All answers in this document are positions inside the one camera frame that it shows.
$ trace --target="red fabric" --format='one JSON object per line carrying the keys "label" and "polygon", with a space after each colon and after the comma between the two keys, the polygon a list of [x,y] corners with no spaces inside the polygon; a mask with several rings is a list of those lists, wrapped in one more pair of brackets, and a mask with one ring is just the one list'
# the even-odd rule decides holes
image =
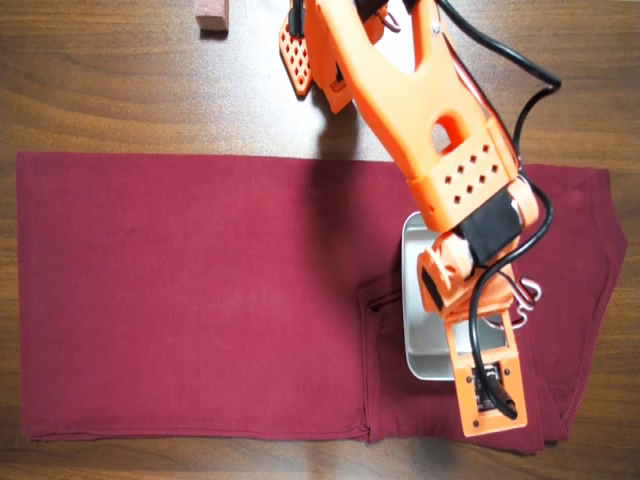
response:
{"label": "red fabric", "polygon": [[566,438],[626,239],[606,171],[529,172],[557,215],[517,265],[544,288],[518,333],[530,424],[468,440],[453,385],[405,363],[395,165],[19,154],[24,434]]}

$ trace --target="robotic arm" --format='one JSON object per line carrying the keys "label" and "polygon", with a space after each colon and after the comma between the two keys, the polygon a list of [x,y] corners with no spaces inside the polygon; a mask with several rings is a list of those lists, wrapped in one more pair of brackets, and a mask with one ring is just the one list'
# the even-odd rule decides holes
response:
{"label": "robotic arm", "polygon": [[[456,55],[441,10],[456,23],[464,19],[444,0],[404,0],[412,19],[416,65],[412,74],[405,74],[374,48],[384,32],[386,1],[306,0],[304,9],[295,2],[285,26],[287,34],[298,38],[305,58],[308,51],[304,88],[313,78],[334,113],[355,101],[406,177],[426,226],[439,234],[419,256],[416,275],[424,309],[445,322],[464,434],[525,426],[525,396],[508,313],[515,285],[510,263],[546,233],[552,208],[527,179],[518,142]],[[472,33],[481,36],[481,43],[488,38]],[[527,104],[524,116],[552,93],[548,90]],[[298,93],[305,92],[298,88]],[[436,125],[450,140],[443,151],[433,145]],[[536,197],[545,206],[545,219],[522,243],[523,233],[539,217]],[[501,317],[507,345],[481,353],[478,316],[488,315]],[[458,355],[453,328],[467,320],[473,353]]]}

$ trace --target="orange 3d-printed part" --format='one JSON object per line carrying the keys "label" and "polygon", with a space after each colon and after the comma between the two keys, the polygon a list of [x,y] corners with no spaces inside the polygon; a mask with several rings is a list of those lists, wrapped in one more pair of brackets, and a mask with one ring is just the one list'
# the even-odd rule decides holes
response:
{"label": "orange 3d-printed part", "polygon": [[[289,8],[293,8],[293,0],[289,3]],[[289,33],[289,15],[284,19],[280,28],[280,55],[287,67],[289,78],[293,84],[296,94],[305,96],[311,88],[311,67],[309,66],[309,52],[307,51],[307,40],[305,37],[295,38]]]}
{"label": "orange 3d-printed part", "polygon": [[[456,353],[453,325],[465,320],[481,272],[474,268],[468,244],[451,232],[505,188],[525,228],[538,215],[535,197],[518,177],[519,160],[510,137],[453,54],[435,0],[418,0],[411,19],[415,70],[407,74],[374,48],[384,31],[381,16],[363,24],[352,1],[307,0],[305,38],[313,79],[333,112],[355,101],[406,177],[426,226],[441,234],[419,256],[417,274],[429,280],[428,288],[421,281],[424,308],[438,312],[445,322],[465,435],[521,427],[527,416],[507,312],[512,302],[509,283],[503,277],[492,279],[478,313],[501,315],[507,346],[484,353],[483,363],[493,369],[492,378],[500,379],[500,388],[515,402],[516,419],[495,409],[485,411],[476,397],[473,358]],[[444,151],[433,144],[437,125],[450,140]],[[518,242],[519,238],[513,240],[492,261],[513,251]],[[513,278],[510,268],[502,273]],[[439,292],[438,306],[434,288]]]}

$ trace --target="orange robotic arm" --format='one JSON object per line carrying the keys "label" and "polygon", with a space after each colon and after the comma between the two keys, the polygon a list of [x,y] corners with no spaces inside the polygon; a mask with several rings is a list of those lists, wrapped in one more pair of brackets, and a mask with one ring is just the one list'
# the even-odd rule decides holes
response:
{"label": "orange robotic arm", "polygon": [[[425,310],[438,312],[445,322],[465,435],[526,425],[507,312],[513,273],[505,265],[486,287],[482,277],[489,265],[514,251],[524,229],[538,218],[511,138],[453,52],[435,0],[419,0],[410,11],[412,74],[401,72],[373,45],[384,30],[386,5],[367,18],[352,0],[306,0],[305,6],[304,46],[313,80],[334,113],[355,101],[406,177],[425,224],[440,234],[419,256],[416,273]],[[449,137],[445,151],[433,145],[435,125]],[[508,405],[501,411],[479,399],[477,359],[456,353],[453,326],[469,318],[479,280],[484,290],[475,305],[478,315],[500,315],[507,340],[505,347],[482,354],[483,382],[491,371],[493,398]]]}

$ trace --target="wood grain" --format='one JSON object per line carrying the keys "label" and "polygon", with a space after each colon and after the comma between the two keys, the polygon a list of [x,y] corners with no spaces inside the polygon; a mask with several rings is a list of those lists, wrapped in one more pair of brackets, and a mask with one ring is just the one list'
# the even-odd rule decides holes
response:
{"label": "wood grain", "polygon": [[[531,115],[530,163],[606,167],[629,238],[571,438],[534,457],[435,439],[30,444],[20,434],[15,155],[20,150],[233,153],[389,161],[355,108],[297,100],[277,48],[288,1],[231,2],[228,35],[202,35],[175,0],[0,2],[0,477],[96,479],[638,478],[640,476],[640,5],[459,0],[480,29],[564,81]],[[412,68],[410,24],[381,51]],[[512,126],[537,86],[452,29]]]}

